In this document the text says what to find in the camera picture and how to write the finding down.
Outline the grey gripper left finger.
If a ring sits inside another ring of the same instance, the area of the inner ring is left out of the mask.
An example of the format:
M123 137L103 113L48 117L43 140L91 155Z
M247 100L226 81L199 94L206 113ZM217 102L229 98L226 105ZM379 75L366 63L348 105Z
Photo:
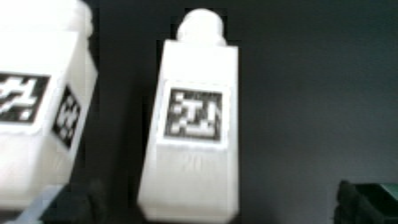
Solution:
M94 224L87 188L50 185L11 224Z

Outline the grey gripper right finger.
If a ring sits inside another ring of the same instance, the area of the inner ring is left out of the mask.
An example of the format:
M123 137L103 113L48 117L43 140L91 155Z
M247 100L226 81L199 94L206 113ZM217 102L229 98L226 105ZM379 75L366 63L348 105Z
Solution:
M398 224L398 183L340 182L336 224Z

